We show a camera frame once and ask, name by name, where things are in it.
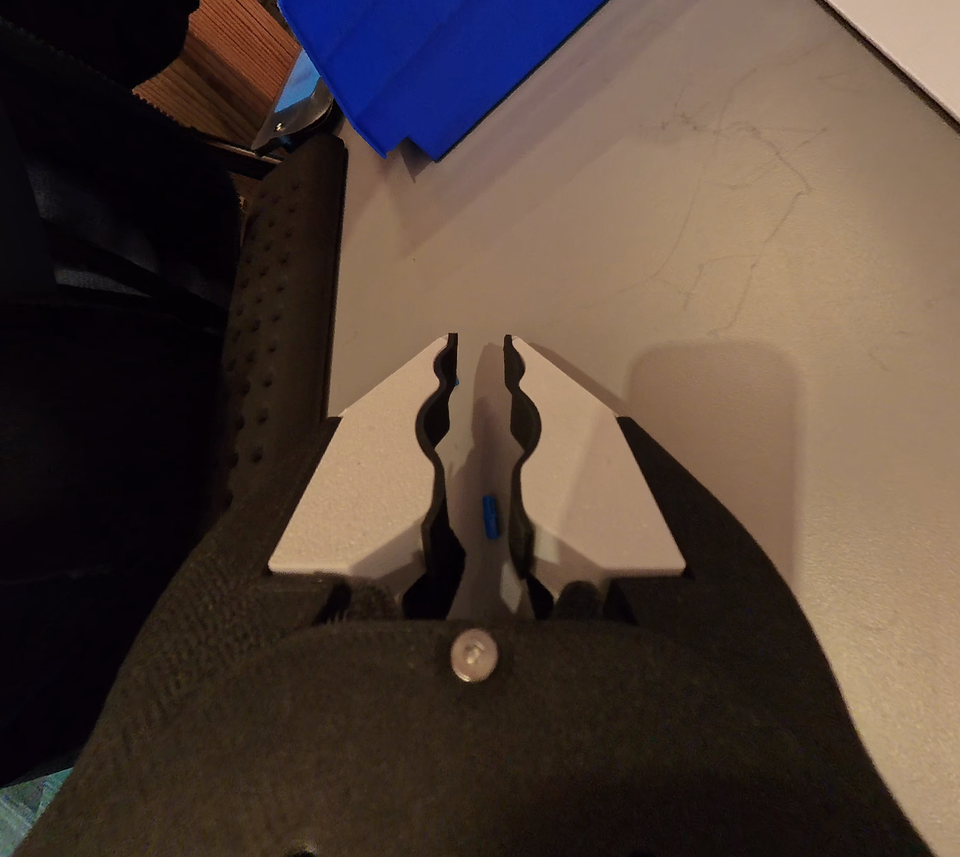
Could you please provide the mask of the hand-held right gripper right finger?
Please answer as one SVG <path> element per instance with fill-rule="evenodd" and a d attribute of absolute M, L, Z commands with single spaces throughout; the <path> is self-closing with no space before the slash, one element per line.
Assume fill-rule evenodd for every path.
<path fill-rule="evenodd" d="M 601 600 L 612 582 L 676 578 L 687 563 L 621 418 L 530 344 L 503 340 L 510 433 L 510 562 L 531 604 L 570 585 Z"/>

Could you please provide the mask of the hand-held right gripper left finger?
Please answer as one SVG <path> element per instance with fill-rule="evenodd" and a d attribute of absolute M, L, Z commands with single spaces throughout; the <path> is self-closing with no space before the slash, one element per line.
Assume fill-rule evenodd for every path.
<path fill-rule="evenodd" d="M 268 563 L 270 574 L 386 587 L 451 604 L 465 550 L 437 452 L 450 431 L 458 335 L 442 336 L 343 410 Z"/>

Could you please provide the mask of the black perforated board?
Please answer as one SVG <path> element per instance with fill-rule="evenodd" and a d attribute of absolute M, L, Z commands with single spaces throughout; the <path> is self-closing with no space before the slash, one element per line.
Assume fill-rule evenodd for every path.
<path fill-rule="evenodd" d="M 312 137 L 252 204 L 222 350 L 218 512 L 328 415 L 348 155 L 340 137 Z"/>

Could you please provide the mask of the metal clamp plate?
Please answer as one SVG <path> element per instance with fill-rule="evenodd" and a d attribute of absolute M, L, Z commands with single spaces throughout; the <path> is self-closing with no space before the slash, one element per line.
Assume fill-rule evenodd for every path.
<path fill-rule="evenodd" d="M 317 133 L 328 132 L 340 117 L 339 104 L 302 49 L 250 148 L 257 156 L 293 153 Z"/>

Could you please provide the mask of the wooden slatted panel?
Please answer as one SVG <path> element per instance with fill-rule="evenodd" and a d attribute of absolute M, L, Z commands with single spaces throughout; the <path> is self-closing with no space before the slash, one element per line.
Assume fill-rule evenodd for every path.
<path fill-rule="evenodd" d="M 134 93 L 188 128 L 250 147 L 299 51 L 258 0 L 199 0 L 180 55 Z"/>

